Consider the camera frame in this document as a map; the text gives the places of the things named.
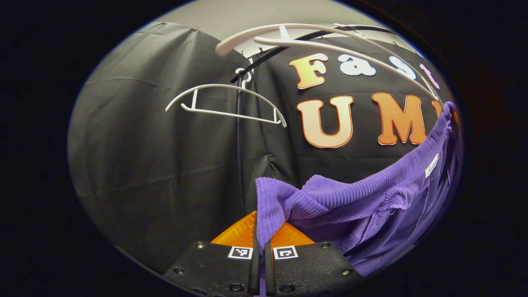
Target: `white label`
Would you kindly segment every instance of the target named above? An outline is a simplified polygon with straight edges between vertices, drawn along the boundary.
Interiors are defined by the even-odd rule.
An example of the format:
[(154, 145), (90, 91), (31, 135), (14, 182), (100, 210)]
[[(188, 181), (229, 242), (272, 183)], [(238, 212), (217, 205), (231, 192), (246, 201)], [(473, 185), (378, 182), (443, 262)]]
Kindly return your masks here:
[(426, 178), (431, 174), (432, 170), (436, 167), (436, 164), (438, 163), (438, 159), (440, 159), (440, 154), (436, 154), (431, 164), (429, 164), (429, 166), (426, 168)]
[(229, 252), (228, 258), (232, 259), (251, 259), (253, 248), (233, 246)]
[(275, 260), (279, 259), (290, 259), (290, 258), (297, 258), (297, 251), (295, 250), (295, 246), (283, 246), (283, 247), (274, 247), (273, 253), (275, 255)]

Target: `purple sweater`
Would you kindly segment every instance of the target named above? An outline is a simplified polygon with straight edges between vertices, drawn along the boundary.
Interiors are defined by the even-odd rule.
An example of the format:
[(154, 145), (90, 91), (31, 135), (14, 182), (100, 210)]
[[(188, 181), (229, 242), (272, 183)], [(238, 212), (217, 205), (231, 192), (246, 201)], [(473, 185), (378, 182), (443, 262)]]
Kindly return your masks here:
[(386, 169), (355, 183), (320, 175), (302, 189), (256, 179), (257, 239), (288, 221), (315, 242), (329, 240), (366, 276), (400, 255), (429, 227), (447, 196), (460, 155), (447, 102), (427, 139)]

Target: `orange letter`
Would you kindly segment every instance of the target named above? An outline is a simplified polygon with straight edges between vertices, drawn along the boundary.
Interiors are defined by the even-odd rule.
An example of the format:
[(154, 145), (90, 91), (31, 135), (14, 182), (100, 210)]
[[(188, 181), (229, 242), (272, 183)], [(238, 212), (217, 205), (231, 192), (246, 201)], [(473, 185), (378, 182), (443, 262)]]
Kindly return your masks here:
[(380, 144), (392, 145), (398, 142), (393, 132), (394, 127), (403, 143), (407, 142), (411, 127), (412, 133), (409, 139), (412, 144), (420, 144), (426, 139), (420, 98), (408, 95), (405, 99), (404, 111), (390, 94), (376, 93), (372, 95), (372, 100), (379, 105), (381, 112), (382, 134), (378, 137)]
[(315, 71), (321, 74), (326, 73), (326, 68), (321, 61), (328, 61), (328, 57), (322, 53), (317, 53), (290, 62), (289, 65), (295, 67), (299, 76), (297, 88), (307, 89), (325, 82), (323, 77), (315, 75)]
[(440, 112), (442, 111), (442, 107), (440, 106), (440, 102), (432, 101), (431, 104), (435, 108), (436, 116), (440, 117)]
[(323, 106), (321, 100), (308, 100), (297, 104), (297, 109), (303, 118), (303, 131), (306, 140), (313, 146), (324, 149), (340, 147), (347, 143), (352, 137), (352, 115), (350, 104), (354, 99), (350, 96), (338, 96), (330, 99), (330, 104), (337, 108), (339, 120), (339, 131), (334, 135), (328, 135), (321, 128), (321, 116), (319, 110)]

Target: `black fabric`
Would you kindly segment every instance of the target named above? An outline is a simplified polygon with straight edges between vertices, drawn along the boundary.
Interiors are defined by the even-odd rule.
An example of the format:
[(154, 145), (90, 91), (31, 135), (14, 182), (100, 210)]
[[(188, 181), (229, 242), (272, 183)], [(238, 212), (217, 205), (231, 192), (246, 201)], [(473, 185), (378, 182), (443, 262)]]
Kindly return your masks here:
[[(189, 113), (206, 83), (229, 83), (249, 61), (219, 40), (156, 22), (98, 65), (71, 117), (72, 181), (88, 215), (115, 245), (162, 273), (194, 240), (212, 240), (244, 216), (237, 181), (235, 118)], [(235, 113), (236, 91), (199, 91), (197, 108)]]
[[(336, 37), (313, 41), (348, 48), (392, 65), (389, 61), (391, 54), (358, 39)], [(419, 71), (422, 71), (419, 64), (423, 63), (440, 84), (441, 90), (437, 91), (441, 101), (452, 100), (452, 95), (438, 71), (424, 58), (393, 44), (378, 43), (401, 56)], [(317, 73), (318, 76), (325, 78), (325, 82), (319, 86), (299, 90), (297, 72), (288, 64), (292, 60), (315, 53), (324, 53), (329, 58), (328, 61), (323, 62), (327, 69), (326, 73), (323, 75)], [(301, 187), (314, 174), (340, 182), (356, 182), (393, 164), (417, 147), (410, 141), (401, 143), (398, 140), (394, 145), (378, 143), (382, 123), (379, 107), (372, 100), (372, 95), (376, 92), (390, 93), (402, 109), (407, 95), (418, 96), (422, 101), (421, 109), (426, 133), (433, 128), (437, 115), (431, 104), (434, 100), (431, 94), (389, 70), (373, 64), (371, 66), (376, 68), (374, 76), (348, 76), (340, 70), (341, 62), (337, 59), (339, 55), (341, 54), (320, 49), (291, 47), (255, 68), (254, 90), (268, 98), (282, 111), (288, 127), (260, 123), (246, 124), (247, 131), (253, 134), (245, 137), (261, 144), (257, 146), (260, 150), (248, 155), (244, 163), (247, 168), (252, 168), (245, 171), (246, 183), (249, 184), (250, 189), (254, 188), (254, 178), (258, 176), (276, 178), (296, 187)], [(259, 59), (260, 56), (262, 55), (254, 55), (253, 60)], [(428, 79), (424, 72), (421, 74), (426, 80)], [(425, 86), (420, 78), (417, 78), (417, 81)], [(338, 148), (322, 149), (312, 146), (305, 140), (301, 114), (296, 109), (297, 104), (312, 99), (323, 101), (324, 106), (320, 109), (322, 128), (325, 133), (334, 134), (338, 130), (338, 119), (335, 107), (328, 101), (339, 95), (351, 96), (354, 99), (351, 105), (352, 138)], [(263, 102), (258, 102), (257, 107), (251, 107), (247, 112), (263, 118), (272, 118), (272, 109)], [(254, 133), (256, 129), (260, 129), (261, 135)], [(256, 195), (250, 190), (247, 194), (248, 211), (251, 211), (252, 207), (256, 209), (256, 205), (252, 204), (255, 200)]]

